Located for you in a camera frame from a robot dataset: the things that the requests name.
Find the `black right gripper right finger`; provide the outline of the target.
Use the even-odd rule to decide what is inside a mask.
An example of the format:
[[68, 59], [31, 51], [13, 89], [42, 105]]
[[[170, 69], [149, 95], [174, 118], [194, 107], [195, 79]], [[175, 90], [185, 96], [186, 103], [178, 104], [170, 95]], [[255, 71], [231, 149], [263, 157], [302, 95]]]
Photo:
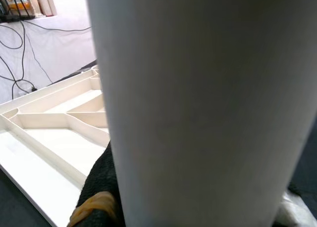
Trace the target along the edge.
[[275, 227], [315, 227], [317, 225], [317, 191], [290, 182], [283, 193], [273, 222]]

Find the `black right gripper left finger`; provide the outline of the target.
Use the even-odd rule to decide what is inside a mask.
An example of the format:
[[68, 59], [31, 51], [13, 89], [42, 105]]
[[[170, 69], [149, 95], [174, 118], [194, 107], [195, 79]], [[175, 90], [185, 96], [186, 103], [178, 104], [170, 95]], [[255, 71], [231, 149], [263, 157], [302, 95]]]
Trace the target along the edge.
[[87, 176], [68, 226], [124, 226], [111, 143], [107, 145]]

